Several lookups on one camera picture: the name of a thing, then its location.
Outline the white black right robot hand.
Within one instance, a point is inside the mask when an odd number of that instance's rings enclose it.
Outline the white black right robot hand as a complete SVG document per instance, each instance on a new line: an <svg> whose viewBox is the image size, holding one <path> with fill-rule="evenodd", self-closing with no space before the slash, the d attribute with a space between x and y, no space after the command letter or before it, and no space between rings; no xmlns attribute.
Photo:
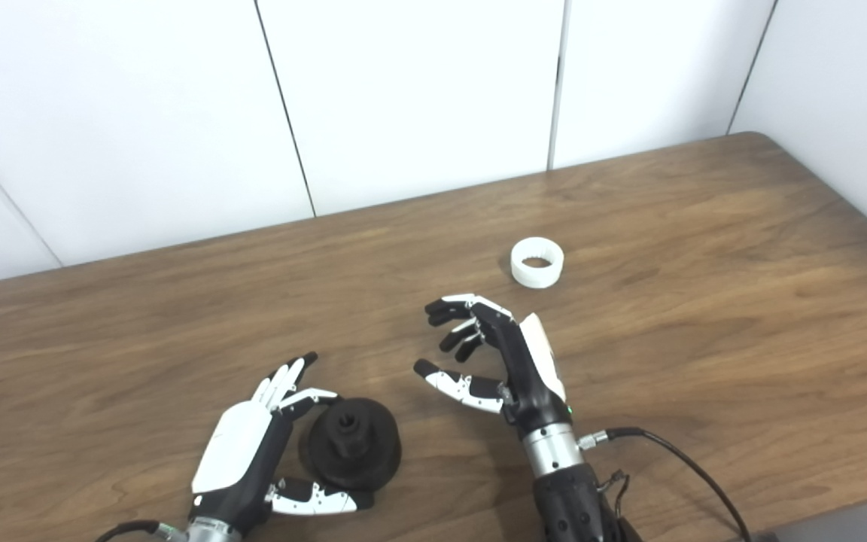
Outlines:
<svg viewBox="0 0 867 542"><path fill-rule="evenodd" d="M437 391L458 403L500 414L521 436L554 423L571 423L567 392L539 316L522 321L475 293L449 295L424 306L427 322L438 327L457 320L441 340L440 350L465 363L481 346L496 348L506 378L491 379L444 370L426 359L414 371Z"/></svg>

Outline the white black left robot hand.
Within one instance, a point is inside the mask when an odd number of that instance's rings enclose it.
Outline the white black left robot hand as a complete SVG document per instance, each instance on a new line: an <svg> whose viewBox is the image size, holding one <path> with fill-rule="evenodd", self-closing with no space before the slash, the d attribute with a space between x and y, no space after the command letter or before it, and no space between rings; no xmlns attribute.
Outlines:
<svg viewBox="0 0 867 542"><path fill-rule="evenodd" d="M221 415L190 484L191 540L244 540L271 515L331 516L374 507L371 492L345 491L302 478L275 478L295 421L339 394L300 387L317 360L310 352L272 371L252 396Z"/></svg>

